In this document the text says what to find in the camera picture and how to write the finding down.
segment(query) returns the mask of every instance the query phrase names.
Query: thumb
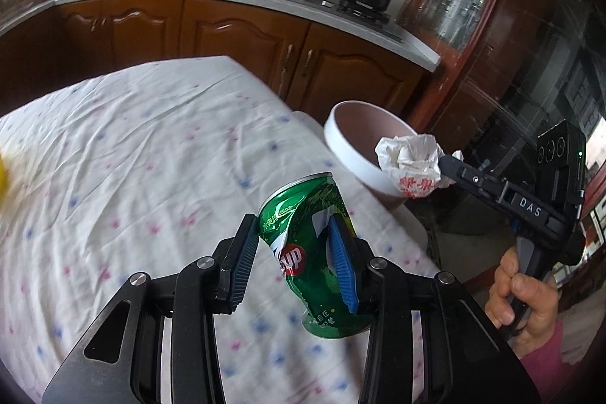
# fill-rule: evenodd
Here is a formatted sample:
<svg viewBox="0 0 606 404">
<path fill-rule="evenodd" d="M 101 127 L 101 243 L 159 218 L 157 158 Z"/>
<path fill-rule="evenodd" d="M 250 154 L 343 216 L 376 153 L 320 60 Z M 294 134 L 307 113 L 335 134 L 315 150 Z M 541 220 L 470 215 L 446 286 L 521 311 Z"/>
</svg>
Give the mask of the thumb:
<svg viewBox="0 0 606 404">
<path fill-rule="evenodd" d="M 511 280 L 511 292 L 541 318 L 557 313 L 558 292 L 538 279 L 518 273 Z"/>
</svg>

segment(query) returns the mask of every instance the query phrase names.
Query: silver screw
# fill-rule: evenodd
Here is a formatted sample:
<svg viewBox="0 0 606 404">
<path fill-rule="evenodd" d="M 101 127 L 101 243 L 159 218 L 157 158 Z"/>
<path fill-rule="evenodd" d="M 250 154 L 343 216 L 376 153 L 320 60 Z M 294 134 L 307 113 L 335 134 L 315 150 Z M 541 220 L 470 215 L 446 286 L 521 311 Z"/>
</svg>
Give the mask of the silver screw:
<svg viewBox="0 0 606 404">
<path fill-rule="evenodd" d="M 455 278 L 452 274 L 448 273 L 447 271 L 442 271 L 441 273 L 439 273 L 437 275 L 437 279 L 443 284 L 443 285 L 451 285 L 452 283 L 455 282 Z"/>
<path fill-rule="evenodd" d="M 147 281 L 147 276 L 144 273 L 136 273 L 130 277 L 130 284 L 133 286 L 142 285 L 145 281 Z"/>
<path fill-rule="evenodd" d="M 380 271 L 381 269 L 385 269 L 387 267 L 387 261 L 382 257 L 373 257 L 370 259 L 370 267 Z"/>
<path fill-rule="evenodd" d="M 200 257 L 196 265 L 200 269 L 210 269 L 214 266 L 214 259 L 212 257 Z"/>
</svg>

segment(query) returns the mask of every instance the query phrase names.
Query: human hand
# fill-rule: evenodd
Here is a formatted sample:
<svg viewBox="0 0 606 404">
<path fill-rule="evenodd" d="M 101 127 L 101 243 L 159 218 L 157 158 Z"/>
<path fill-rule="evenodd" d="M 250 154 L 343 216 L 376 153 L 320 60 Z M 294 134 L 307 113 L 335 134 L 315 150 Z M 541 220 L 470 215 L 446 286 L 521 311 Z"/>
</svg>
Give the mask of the human hand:
<svg viewBox="0 0 606 404">
<path fill-rule="evenodd" d="M 521 358 L 540 348 L 549 341 L 556 327 L 559 295 L 556 280 L 549 276 L 547 283 L 517 272 L 516 248 L 511 247 L 501 259 L 495 271 L 495 283 L 490 288 L 490 298 L 484 307 L 489 319 L 499 329 L 514 319 L 513 309 L 507 301 L 512 294 L 528 304 L 532 312 L 528 322 L 522 322 L 518 328 L 522 332 L 514 338 L 511 348 Z"/>
</svg>

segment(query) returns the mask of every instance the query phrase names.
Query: cabinet handle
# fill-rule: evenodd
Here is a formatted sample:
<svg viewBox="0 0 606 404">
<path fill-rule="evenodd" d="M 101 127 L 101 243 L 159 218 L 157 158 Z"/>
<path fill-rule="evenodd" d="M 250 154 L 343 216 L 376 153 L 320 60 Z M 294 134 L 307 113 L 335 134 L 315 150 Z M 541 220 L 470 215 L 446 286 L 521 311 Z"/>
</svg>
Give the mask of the cabinet handle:
<svg viewBox="0 0 606 404">
<path fill-rule="evenodd" d="M 286 70 L 288 69 L 290 54 L 293 52 L 294 45 L 291 43 L 289 49 L 286 52 L 286 58 L 282 64 L 282 71 L 280 72 L 280 87 L 278 87 L 278 96 L 282 95 L 282 88 L 284 87 L 284 78 L 286 76 Z"/>
<path fill-rule="evenodd" d="M 305 60 L 305 65 L 303 66 L 303 77 L 307 76 L 307 67 L 309 67 L 309 63 L 311 60 L 311 56 L 313 55 L 313 50 L 307 52 L 307 60 Z"/>
</svg>

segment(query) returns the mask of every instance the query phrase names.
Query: pink sleeve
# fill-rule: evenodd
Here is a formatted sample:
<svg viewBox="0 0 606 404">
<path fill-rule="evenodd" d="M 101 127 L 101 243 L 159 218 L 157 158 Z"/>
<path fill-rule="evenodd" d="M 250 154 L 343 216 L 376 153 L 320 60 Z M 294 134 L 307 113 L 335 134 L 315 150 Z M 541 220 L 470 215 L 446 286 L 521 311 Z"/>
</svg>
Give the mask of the pink sleeve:
<svg viewBox="0 0 606 404">
<path fill-rule="evenodd" d="M 543 402 L 548 402 L 558 393 L 576 367 L 562 361 L 560 346 L 563 334 L 562 322 L 558 320 L 551 339 L 544 346 L 521 359 Z"/>
</svg>

